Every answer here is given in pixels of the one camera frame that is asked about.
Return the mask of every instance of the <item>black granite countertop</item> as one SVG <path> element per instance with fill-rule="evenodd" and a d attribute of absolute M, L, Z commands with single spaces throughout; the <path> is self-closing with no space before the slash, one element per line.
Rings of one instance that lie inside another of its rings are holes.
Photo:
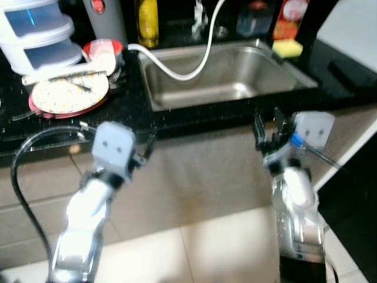
<path fill-rule="evenodd" d="M 370 85 L 349 85 L 342 78 L 336 78 L 329 66 L 334 59 L 344 60 L 355 67 L 355 76 L 360 72 L 377 80 L 377 74 L 337 52 L 328 45 L 315 41 L 311 48 L 303 52 L 295 65 L 319 83 L 319 88 L 295 90 L 235 101 L 205 104 L 175 110 L 153 112 L 141 78 L 136 52 L 124 54 L 127 64 L 124 67 L 125 80 L 115 90 L 108 93 L 108 100 L 95 110 L 71 119 L 45 119 L 31 116 L 12 121 L 29 111 L 30 89 L 21 84 L 21 77 L 13 73 L 0 56 L 2 75 L 0 76 L 0 166 L 10 164 L 15 152 L 26 137 L 51 126 L 78 125 L 84 121 L 97 126 L 104 121 L 117 121 L 131 127 L 139 143 L 144 143 L 150 133 L 158 130 L 158 138 L 223 129 L 241 124 L 251 124 L 256 109 L 266 118 L 272 118 L 275 107 L 290 114 L 299 110 L 334 110 L 351 106 L 376 103 L 376 88 Z M 42 160 L 75 152 L 87 152 L 90 141 L 78 142 L 74 136 L 50 138 L 25 156 L 26 161 Z"/>

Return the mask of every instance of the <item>white hose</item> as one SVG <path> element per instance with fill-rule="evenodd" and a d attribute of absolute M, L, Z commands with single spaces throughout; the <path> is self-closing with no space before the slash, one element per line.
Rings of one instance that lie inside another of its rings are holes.
<path fill-rule="evenodd" d="M 149 51 L 148 49 L 146 49 L 142 45 L 139 45 L 139 44 L 129 44 L 128 45 L 128 50 L 137 50 L 137 51 L 140 51 L 140 52 L 144 53 L 144 55 L 147 56 L 150 60 L 152 60 L 161 70 L 163 70 L 167 75 L 169 75 L 170 77 L 172 77 L 173 79 L 175 79 L 177 81 L 188 81 L 188 80 L 191 80 L 194 77 L 196 77 L 202 71 L 203 67 L 205 66 L 205 64 L 206 64 L 206 62 L 208 60 L 208 56 L 210 55 L 211 44 L 212 44 L 212 35 L 213 35 L 213 30 L 214 30 L 214 22 L 216 21 L 217 14 L 219 13 L 219 10 L 220 10 L 220 8 L 221 8 L 221 6 L 223 5 L 224 2 L 225 2 L 225 0 L 219 0 L 218 3 L 217 3 L 217 5 L 216 5 L 216 7 L 215 7 L 215 9 L 214 9 L 214 11 L 213 11 L 213 15 L 212 15 L 212 19 L 211 19 L 211 24 L 210 24 L 210 33 L 209 33 L 209 37 L 208 37 L 208 44 L 207 44 L 206 53 L 205 53 L 205 55 L 203 57 L 203 60 L 201 61 L 200 65 L 194 71 L 192 71 L 190 74 L 181 75 L 181 74 L 177 74 L 174 71 L 171 71 L 159 59 L 157 59 L 157 57 L 155 55 L 153 55 L 151 51 Z"/>

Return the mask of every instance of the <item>yellow sponge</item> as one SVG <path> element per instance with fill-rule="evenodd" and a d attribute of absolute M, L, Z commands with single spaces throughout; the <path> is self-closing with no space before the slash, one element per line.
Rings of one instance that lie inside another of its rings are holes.
<path fill-rule="evenodd" d="M 282 58 L 297 57 L 301 55 L 302 45 L 297 41 L 289 40 L 275 40 L 272 45 L 273 51 L 279 54 Z"/>

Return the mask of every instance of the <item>beige tile wall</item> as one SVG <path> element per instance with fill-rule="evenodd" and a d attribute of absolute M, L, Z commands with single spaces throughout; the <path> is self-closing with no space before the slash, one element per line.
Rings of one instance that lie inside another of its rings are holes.
<path fill-rule="evenodd" d="M 326 152 L 338 158 L 377 119 L 375 106 L 339 111 Z M 78 167 L 92 169 L 90 154 L 74 156 Z M 318 180 L 328 169 L 307 159 Z M 150 162 L 118 193 L 105 243 L 136 238 L 173 227 L 229 215 L 270 203 L 267 171 L 254 150 L 251 127 L 238 127 L 157 143 Z M 69 195 L 80 174 L 68 158 L 29 163 L 20 183 L 54 245 L 64 227 Z M 0 269 L 45 258 L 41 242 L 18 205 L 9 169 L 0 169 Z"/>

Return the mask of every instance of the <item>plate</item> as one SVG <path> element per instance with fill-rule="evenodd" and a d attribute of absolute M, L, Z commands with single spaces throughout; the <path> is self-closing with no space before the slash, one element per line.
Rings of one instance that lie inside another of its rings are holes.
<path fill-rule="evenodd" d="M 90 88 L 91 92 L 75 84 Z M 91 74 L 69 80 L 40 82 L 32 91 L 32 101 L 38 109 L 44 112 L 69 114 L 83 111 L 97 104 L 105 97 L 107 91 L 106 75 Z"/>

